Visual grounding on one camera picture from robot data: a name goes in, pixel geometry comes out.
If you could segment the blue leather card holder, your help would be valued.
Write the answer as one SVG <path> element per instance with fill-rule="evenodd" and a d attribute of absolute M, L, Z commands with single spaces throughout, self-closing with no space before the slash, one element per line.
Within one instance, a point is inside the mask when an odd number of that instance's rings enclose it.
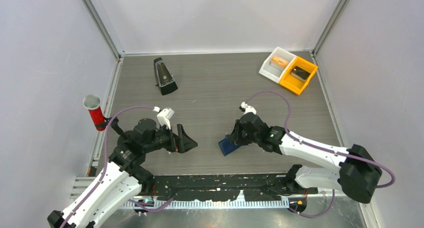
<path fill-rule="evenodd" d="M 226 135 L 224 139 L 220 140 L 218 142 L 218 146 L 224 156 L 229 155 L 240 147 L 240 145 L 234 144 L 230 141 L 229 135 Z"/>

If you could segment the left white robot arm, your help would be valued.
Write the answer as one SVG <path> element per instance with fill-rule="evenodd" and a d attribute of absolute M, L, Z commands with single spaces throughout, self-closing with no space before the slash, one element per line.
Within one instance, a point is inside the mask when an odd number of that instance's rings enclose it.
<path fill-rule="evenodd" d="M 182 124 L 177 132 L 152 119 L 141 119 L 124 132 L 99 175 L 63 211 L 52 211 L 47 222 L 52 228 L 99 228 L 124 203 L 134 196 L 148 195 L 154 187 L 151 172 L 141 166 L 146 155 L 160 149 L 185 153 L 198 146 Z"/>

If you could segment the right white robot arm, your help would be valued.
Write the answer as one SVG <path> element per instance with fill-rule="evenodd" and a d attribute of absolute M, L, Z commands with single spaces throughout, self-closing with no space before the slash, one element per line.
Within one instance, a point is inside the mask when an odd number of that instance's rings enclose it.
<path fill-rule="evenodd" d="M 363 146 L 354 144 L 346 148 L 320 143 L 284 127 L 268 126 L 252 112 L 236 120 L 228 139 L 235 145 L 255 143 L 267 152 L 319 165 L 319 168 L 293 166 L 285 180 L 291 193 L 299 193 L 303 188 L 325 188 L 342 191 L 352 200 L 368 204 L 382 176 L 381 168 Z"/>

